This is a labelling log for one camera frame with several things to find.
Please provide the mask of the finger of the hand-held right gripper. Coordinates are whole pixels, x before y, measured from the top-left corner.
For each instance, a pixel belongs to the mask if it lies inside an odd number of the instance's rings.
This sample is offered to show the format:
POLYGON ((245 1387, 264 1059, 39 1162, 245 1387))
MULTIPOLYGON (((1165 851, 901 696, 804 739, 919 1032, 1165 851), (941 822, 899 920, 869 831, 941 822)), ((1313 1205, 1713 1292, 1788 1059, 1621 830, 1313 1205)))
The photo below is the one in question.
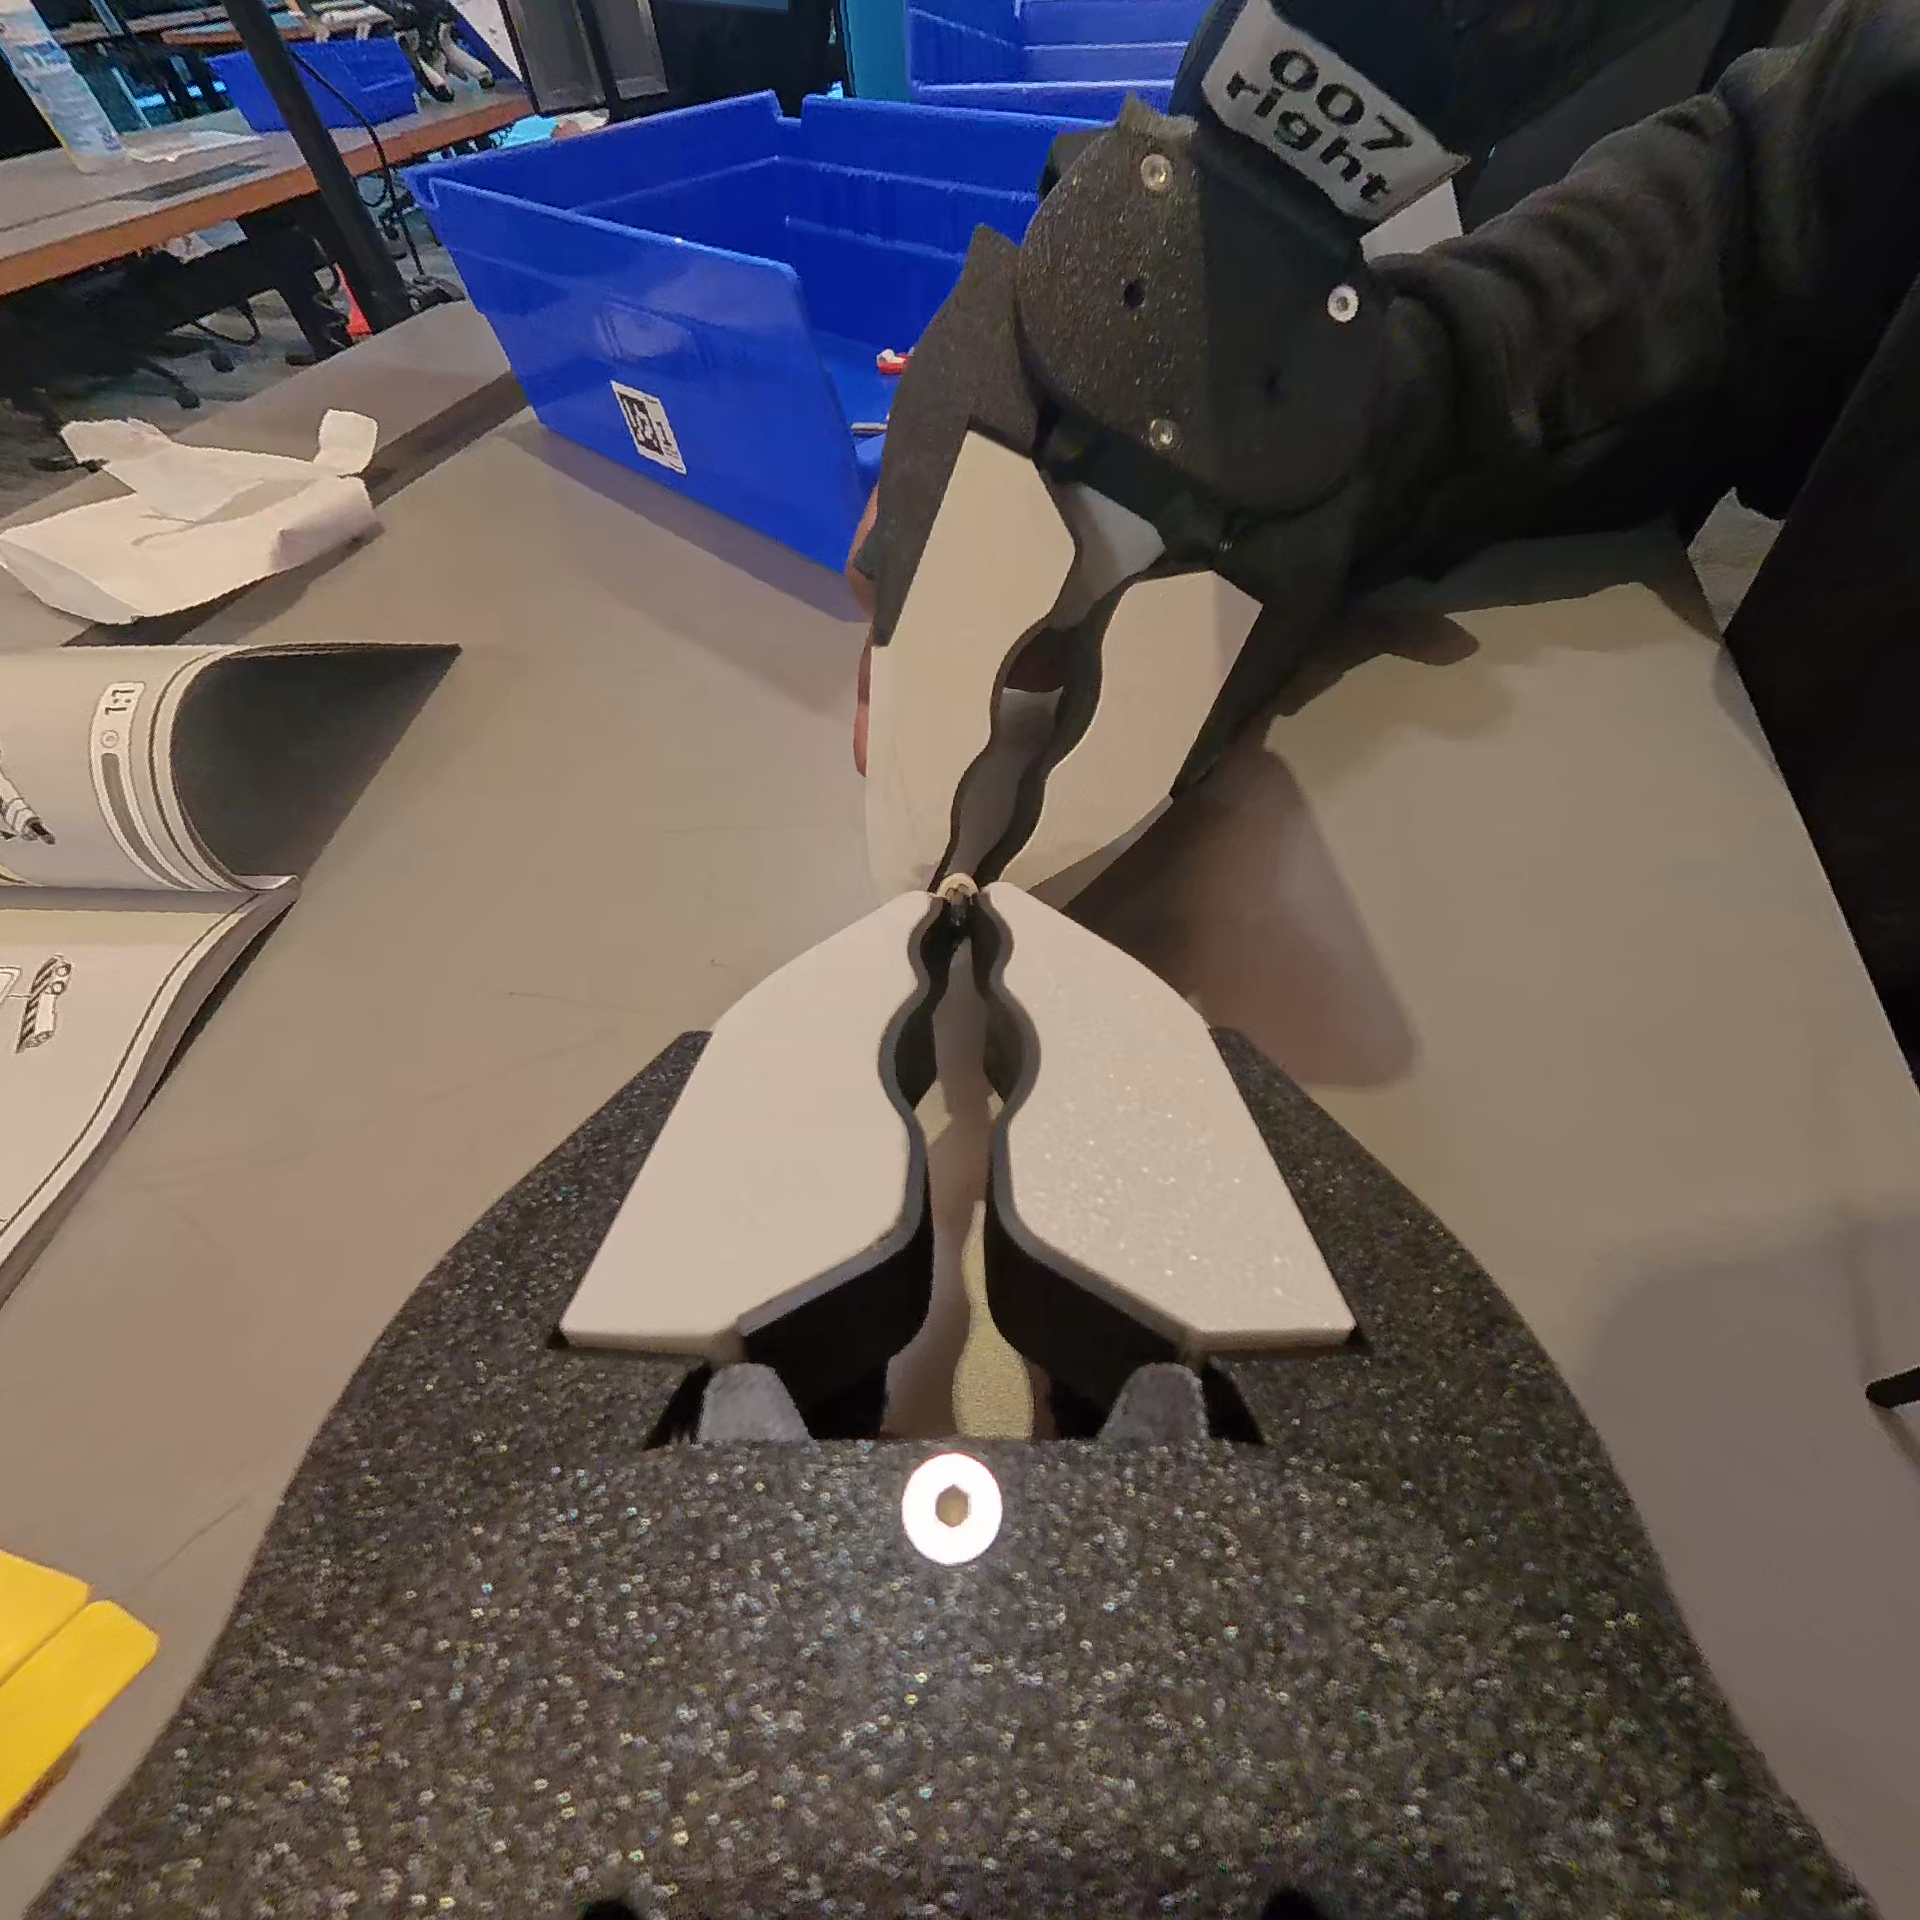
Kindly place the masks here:
POLYGON ((1074 542, 1045 626, 1068 645, 1063 690, 980 877, 1063 906, 1171 805, 1261 608, 1207 567, 1168 567, 1160 531, 1115 500, 1057 506, 1074 542))
POLYGON ((1077 546, 1040 469, 968 431, 901 612, 871 652, 866 837, 889 893, 932 888, 993 746, 1002 670, 1037 634, 1077 546))

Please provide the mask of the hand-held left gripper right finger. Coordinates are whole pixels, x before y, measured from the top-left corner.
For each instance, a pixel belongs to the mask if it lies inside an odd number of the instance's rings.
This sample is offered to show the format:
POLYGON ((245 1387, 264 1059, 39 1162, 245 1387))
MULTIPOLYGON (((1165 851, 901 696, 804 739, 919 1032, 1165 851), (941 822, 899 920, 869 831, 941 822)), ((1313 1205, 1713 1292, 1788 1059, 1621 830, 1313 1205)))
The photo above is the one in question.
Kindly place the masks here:
POLYGON ((1203 1015, 1005 879, 976 899, 999 1096, 993 1316, 1069 1400, 1133 1373, 1345 1349, 1355 1312, 1203 1015))

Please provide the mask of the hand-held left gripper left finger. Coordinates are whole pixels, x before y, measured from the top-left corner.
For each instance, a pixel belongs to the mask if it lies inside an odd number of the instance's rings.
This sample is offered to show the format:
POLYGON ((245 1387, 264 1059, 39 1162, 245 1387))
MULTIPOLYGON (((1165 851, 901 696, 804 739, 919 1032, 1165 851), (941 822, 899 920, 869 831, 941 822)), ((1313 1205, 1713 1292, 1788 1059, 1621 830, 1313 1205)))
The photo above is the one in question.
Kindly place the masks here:
POLYGON ((882 1429, 932 1308, 919 1104, 957 930, 904 893, 717 1020, 560 1316, 569 1349, 759 1364, 808 1429, 882 1429))

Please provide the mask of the person's right forearm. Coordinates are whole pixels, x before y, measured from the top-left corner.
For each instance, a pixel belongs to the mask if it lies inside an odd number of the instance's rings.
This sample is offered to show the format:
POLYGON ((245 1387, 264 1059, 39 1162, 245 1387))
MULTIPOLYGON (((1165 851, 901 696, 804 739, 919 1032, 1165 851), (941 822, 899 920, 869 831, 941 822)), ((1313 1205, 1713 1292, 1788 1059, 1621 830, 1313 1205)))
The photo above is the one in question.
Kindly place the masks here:
POLYGON ((1477 231, 1381 266, 1389 354, 1349 591, 1727 495, 1785 522, 1872 367, 1916 366, 1917 6, 1604 136, 1477 231))

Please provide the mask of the person's right hand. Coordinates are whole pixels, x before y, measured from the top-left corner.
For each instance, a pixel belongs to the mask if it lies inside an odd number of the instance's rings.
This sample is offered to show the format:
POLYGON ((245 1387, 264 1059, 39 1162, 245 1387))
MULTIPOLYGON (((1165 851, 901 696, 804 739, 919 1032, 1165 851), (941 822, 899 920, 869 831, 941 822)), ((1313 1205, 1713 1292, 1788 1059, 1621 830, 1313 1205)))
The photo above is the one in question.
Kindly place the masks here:
POLYGON ((855 718, 853 718, 853 758, 855 768, 866 775, 869 765, 869 735, 871 735, 871 678, 874 678, 874 611, 876 611, 876 582, 864 565, 866 543, 874 536, 874 525, 879 519, 880 494, 874 488, 869 500, 860 515, 855 525, 855 535, 849 549, 847 563, 847 581, 849 589, 855 597, 858 611, 869 620, 869 634, 861 642, 861 653, 858 663, 858 678, 855 678, 855 718))

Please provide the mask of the stack of blue bins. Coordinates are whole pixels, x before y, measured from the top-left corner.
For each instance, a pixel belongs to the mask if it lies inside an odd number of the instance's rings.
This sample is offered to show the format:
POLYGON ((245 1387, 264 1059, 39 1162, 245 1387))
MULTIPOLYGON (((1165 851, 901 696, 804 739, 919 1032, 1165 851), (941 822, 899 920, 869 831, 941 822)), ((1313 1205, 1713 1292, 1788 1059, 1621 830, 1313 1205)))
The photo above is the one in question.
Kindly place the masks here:
POLYGON ((1209 2, 911 2, 916 104, 1113 120, 1138 99, 1168 109, 1209 2))

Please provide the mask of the large blue plastic bin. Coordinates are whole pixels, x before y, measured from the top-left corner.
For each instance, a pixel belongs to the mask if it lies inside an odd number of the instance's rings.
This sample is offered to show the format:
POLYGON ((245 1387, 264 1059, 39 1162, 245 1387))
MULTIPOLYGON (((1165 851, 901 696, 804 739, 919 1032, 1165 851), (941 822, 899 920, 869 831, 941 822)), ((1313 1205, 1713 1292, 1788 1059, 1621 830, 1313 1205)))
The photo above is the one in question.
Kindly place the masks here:
POLYGON ((842 570, 896 378, 979 228, 1020 239, 1021 112, 770 91, 426 165, 416 202, 564 442, 842 570))

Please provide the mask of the person's dark clothing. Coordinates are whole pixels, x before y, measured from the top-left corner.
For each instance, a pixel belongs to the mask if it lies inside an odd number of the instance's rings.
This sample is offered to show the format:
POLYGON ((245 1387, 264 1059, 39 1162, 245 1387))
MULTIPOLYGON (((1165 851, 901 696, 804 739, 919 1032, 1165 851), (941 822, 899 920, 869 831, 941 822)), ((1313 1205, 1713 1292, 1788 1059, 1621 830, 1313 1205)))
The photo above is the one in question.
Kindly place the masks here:
POLYGON ((1896 1040, 1917 1056, 1917 293, 1727 634, 1896 1040))

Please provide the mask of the open instruction booklet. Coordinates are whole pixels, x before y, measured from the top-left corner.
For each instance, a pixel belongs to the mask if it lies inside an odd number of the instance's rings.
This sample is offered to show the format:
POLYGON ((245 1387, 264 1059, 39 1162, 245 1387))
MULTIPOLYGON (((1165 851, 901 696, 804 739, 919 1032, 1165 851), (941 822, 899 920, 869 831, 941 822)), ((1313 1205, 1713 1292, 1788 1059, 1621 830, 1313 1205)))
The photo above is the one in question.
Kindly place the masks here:
POLYGON ((4 1296, 457 655, 429 639, 4 653, 4 1296))

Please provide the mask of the crumpled white paper bag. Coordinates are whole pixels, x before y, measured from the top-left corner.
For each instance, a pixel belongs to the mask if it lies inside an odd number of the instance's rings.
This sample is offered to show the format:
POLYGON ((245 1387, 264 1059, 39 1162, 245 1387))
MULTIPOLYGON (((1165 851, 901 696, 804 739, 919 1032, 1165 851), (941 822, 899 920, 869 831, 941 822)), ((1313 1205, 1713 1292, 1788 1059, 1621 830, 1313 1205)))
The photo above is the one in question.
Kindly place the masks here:
POLYGON ((120 492, 4 532, 4 570, 96 623, 203 608, 370 535, 378 436, 375 418, 329 408, 316 454, 295 459, 185 445, 133 418, 71 423, 68 453, 120 492))

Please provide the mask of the black metal pole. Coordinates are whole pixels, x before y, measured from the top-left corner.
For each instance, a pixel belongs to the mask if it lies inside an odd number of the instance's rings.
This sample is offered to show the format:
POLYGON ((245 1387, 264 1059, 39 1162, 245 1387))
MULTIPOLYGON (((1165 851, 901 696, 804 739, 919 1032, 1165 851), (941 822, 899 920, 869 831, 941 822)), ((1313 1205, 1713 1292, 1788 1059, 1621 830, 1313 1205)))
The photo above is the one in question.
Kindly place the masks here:
POLYGON ((413 315, 405 280, 363 206, 357 181, 320 109, 314 104, 295 53, 266 2, 225 2, 231 27, 269 91, 297 143, 306 171, 341 239, 341 266, 359 311, 373 331, 386 331, 413 315))

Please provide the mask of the small blue plastic bin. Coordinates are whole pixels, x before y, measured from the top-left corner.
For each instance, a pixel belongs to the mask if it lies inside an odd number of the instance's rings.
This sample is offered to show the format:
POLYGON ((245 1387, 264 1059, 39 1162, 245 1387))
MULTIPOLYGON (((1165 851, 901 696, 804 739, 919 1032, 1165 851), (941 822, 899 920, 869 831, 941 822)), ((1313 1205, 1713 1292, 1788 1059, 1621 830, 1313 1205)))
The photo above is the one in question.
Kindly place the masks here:
MULTIPOLYGON (((385 128, 418 109, 416 72, 392 37, 293 42, 291 54, 325 128, 385 128)), ((209 71, 252 133, 287 133, 249 53, 217 54, 209 71)))

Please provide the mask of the yellow plastic piece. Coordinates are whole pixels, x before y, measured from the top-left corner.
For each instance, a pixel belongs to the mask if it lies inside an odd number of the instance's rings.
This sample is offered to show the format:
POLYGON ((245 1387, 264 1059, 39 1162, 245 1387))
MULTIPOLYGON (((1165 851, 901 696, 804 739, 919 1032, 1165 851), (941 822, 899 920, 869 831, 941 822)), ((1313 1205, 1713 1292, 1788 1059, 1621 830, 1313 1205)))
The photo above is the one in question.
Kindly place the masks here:
POLYGON ((153 1664, 159 1634, 76 1575, 2 1555, 2 1823, 153 1664))

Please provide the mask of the wooden table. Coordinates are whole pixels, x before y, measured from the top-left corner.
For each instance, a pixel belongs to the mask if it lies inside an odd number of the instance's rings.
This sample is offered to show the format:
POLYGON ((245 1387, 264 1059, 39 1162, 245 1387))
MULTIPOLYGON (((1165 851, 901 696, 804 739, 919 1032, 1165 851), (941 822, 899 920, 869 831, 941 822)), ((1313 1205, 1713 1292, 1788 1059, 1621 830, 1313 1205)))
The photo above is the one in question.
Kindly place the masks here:
MULTIPOLYGON (((511 128, 535 104, 519 91, 465 90, 453 103, 365 130, 341 130, 337 148, 351 176, 400 170, 467 139, 511 128)), ((4 163, 2 295, 155 250, 185 234, 237 223, 320 191, 288 134, 260 134, 241 148, 185 157, 179 167, 133 163, 84 176, 57 156, 4 163)))

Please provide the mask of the clear plastic bottle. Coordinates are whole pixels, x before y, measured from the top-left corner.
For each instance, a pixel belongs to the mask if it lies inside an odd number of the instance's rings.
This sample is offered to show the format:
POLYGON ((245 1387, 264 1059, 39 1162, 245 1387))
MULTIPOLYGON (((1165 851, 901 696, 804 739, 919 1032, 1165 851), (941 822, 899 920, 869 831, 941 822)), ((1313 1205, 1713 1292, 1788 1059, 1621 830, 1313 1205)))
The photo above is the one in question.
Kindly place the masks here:
POLYGON ((128 146, 35 2, 2 5, 2 60, 51 139, 84 174, 128 160, 128 146))

